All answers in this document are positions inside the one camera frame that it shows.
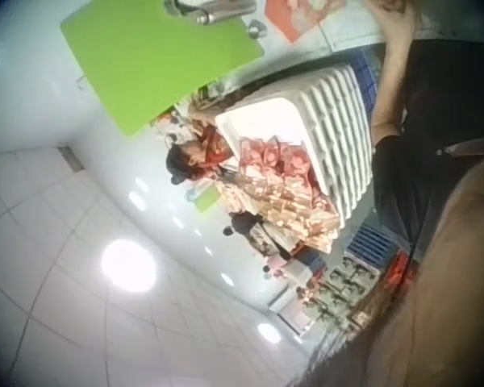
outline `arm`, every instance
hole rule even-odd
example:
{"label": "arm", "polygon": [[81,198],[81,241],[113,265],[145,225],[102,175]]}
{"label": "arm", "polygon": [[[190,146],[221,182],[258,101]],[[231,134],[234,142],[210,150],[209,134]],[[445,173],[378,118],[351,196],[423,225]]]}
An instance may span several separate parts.
{"label": "arm", "polygon": [[415,10],[409,2],[399,6],[399,10],[385,10],[376,0],[365,0],[365,3],[386,39],[386,57],[371,115],[371,137],[376,146],[381,139],[401,133],[401,94],[415,31]]}
{"label": "arm", "polygon": [[377,101],[371,115],[371,139],[376,146],[381,139],[401,134],[402,86],[407,68],[407,49],[386,48]]}

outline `poster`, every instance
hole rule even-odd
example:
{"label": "poster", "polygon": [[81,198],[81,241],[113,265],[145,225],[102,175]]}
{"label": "poster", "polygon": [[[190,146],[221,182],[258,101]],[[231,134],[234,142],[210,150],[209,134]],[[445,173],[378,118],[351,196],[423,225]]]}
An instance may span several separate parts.
{"label": "poster", "polygon": [[344,5],[345,0],[268,0],[265,16],[293,43]]}

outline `ceiling light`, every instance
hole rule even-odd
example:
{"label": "ceiling light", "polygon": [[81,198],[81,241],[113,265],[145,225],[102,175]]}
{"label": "ceiling light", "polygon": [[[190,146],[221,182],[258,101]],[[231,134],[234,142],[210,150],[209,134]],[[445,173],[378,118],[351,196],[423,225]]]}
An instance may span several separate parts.
{"label": "ceiling light", "polygon": [[148,185],[145,183],[145,181],[137,177],[135,179],[135,182],[136,182],[136,185],[138,185],[142,191],[148,194]]}
{"label": "ceiling light", "polygon": [[264,339],[266,339],[272,344],[277,344],[280,341],[282,341],[282,336],[272,325],[260,324],[258,326],[258,331],[262,336],[264,336]]}
{"label": "ceiling light", "polygon": [[185,228],[185,225],[183,224],[183,222],[181,220],[179,220],[178,218],[176,218],[175,216],[172,218],[172,220],[174,221],[176,226],[178,226],[179,228],[181,228],[181,229]]}
{"label": "ceiling light", "polygon": [[151,253],[125,239],[110,243],[102,254],[102,271],[128,292],[143,293],[154,286],[156,264]]}
{"label": "ceiling light", "polygon": [[224,273],[221,273],[220,276],[223,278],[224,282],[226,282],[228,285],[235,286],[235,284],[233,283],[233,280],[229,276],[227,276]]}
{"label": "ceiling light", "polygon": [[132,204],[135,205],[135,207],[140,210],[140,211],[145,211],[147,210],[147,204],[145,204],[145,200],[142,199],[142,197],[137,194],[136,192],[130,192],[129,193],[129,199],[131,200]]}

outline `white tiled ceiling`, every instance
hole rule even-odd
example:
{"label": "white tiled ceiling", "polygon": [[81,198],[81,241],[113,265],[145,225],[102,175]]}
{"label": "white tiled ceiling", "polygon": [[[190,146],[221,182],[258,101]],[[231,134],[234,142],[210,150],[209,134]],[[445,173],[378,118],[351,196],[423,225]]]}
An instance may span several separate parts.
{"label": "white tiled ceiling", "polygon": [[[258,333],[263,314],[167,255],[56,149],[0,154],[0,187],[1,375],[35,387],[274,387],[302,370],[286,335],[271,344]],[[148,293],[102,274],[118,238],[154,256]]]}

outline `stacked white trays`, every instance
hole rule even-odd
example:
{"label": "stacked white trays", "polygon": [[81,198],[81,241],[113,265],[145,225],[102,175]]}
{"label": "stacked white trays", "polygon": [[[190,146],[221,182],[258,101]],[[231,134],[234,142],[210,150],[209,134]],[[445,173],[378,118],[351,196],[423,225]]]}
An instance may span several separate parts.
{"label": "stacked white trays", "polygon": [[216,118],[237,159],[240,138],[303,143],[324,194],[341,215],[341,228],[371,181],[369,124],[349,65],[267,85]]}

